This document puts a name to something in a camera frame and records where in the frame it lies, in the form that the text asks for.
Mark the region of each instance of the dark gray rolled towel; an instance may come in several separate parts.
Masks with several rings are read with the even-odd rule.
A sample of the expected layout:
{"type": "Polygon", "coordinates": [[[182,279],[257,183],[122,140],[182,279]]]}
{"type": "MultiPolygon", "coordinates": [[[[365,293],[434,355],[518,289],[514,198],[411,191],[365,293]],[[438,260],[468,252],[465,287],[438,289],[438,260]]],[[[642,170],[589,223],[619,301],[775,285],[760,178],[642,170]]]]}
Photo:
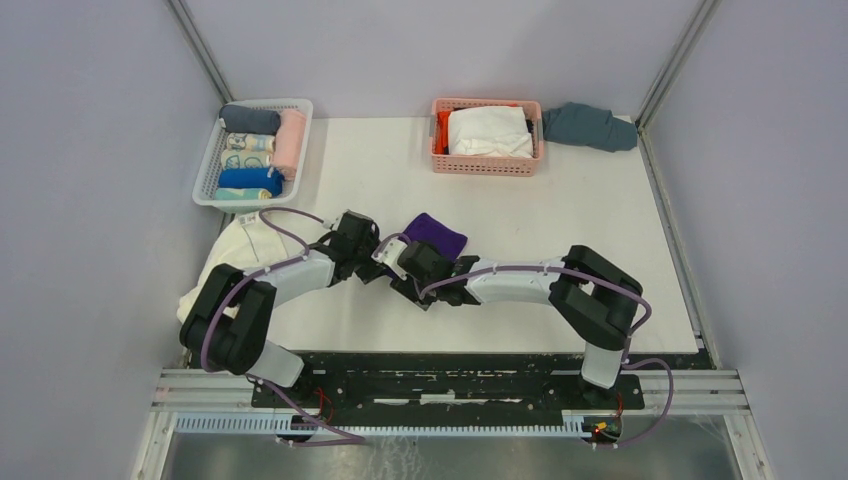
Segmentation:
{"type": "Polygon", "coordinates": [[[615,118],[609,110],[566,103],[542,113],[545,140],[597,148],[607,152],[636,146],[636,126],[615,118]]]}
{"type": "Polygon", "coordinates": [[[224,130],[232,133],[276,135],[280,114],[273,110],[254,110],[241,105],[224,105],[218,112],[224,120],[224,130]]]}

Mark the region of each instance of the pink rolled towel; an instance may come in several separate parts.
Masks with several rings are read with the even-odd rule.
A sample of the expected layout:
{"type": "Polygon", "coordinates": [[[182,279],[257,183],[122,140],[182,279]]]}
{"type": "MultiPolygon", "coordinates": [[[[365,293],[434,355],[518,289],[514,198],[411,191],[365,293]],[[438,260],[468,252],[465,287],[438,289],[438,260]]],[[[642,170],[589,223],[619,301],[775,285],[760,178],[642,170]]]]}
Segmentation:
{"type": "Polygon", "coordinates": [[[297,176],[303,133],[306,130],[306,116],[297,110],[287,108],[280,113],[280,117],[283,123],[277,130],[276,149],[271,158],[271,165],[282,173],[286,180],[294,180],[297,176]]]}

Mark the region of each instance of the light green rolled towel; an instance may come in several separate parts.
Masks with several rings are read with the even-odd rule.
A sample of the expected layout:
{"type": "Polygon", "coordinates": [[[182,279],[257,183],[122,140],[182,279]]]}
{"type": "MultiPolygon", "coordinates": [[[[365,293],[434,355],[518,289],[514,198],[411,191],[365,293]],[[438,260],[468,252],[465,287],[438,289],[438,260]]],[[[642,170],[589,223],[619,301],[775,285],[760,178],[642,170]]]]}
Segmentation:
{"type": "Polygon", "coordinates": [[[221,168],[268,168],[271,154],[268,152],[249,152],[247,150],[224,150],[221,152],[221,168]]]}
{"type": "Polygon", "coordinates": [[[227,149],[249,152],[274,153],[274,136],[255,133],[231,133],[227,135],[227,149]]]}
{"type": "Polygon", "coordinates": [[[219,188],[215,200],[268,200],[271,192],[264,188],[219,188]]]}

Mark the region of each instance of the robotic arm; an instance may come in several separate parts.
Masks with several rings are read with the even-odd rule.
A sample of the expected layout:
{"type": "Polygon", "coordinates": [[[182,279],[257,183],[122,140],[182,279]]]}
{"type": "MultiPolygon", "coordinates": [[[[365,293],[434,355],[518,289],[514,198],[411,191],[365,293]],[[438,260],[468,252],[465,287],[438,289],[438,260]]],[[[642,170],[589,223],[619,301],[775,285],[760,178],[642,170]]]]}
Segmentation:
{"type": "MultiPolygon", "coordinates": [[[[585,277],[599,278],[641,295],[642,287],[608,260],[585,246],[573,246],[562,258],[511,263],[476,256],[455,262],[431,245],[392,240],[375,252],[379,228],[368,217],[346,212],[329,233],[310,249],[303,261],[269,271],[248,282],[212,333],[209,361],[234,374],[253,374],[282,387],[292,386],[303,360],[265,337],[274,308],[306,292],[332,287],[354,273],[369,283],[386,271],[398,278],[393,289],[423,309],[437,301],[452,306],[520,301],[551,305],[586,341],[583,380],[610,389],[618,377],[637,303],[620,293],[595,286],[581,288],[585,277]]],[[[212,317],[244,272],[226,264],[212,270],[180,331],[180,343],[199,354],[212,317]]]]}

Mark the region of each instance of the pink plastic basket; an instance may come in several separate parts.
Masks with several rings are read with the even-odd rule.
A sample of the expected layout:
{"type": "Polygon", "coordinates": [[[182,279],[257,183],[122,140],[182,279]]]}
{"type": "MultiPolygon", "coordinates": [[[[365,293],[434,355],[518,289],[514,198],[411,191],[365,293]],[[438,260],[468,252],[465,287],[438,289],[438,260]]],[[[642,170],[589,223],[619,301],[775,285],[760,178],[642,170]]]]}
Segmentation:
{"type": "Polygon", "coordinates": [[[539,106],[538,102],[521,100],[437,98],[433,102],[433,118],[430,124],[430,154],[433,156],[433,171],[436,173],[531,177],[536,173],[536,167],[545,155],[545,145],[542,141],[542,107],[539,106]],[[439,123],[436,121],[438,112],[492,105],[518,105],[524,109],[524,117],[533,122],[533,158],[442,155],[441,152],[435,151],[436,138],[439,135],[439,123]]]}

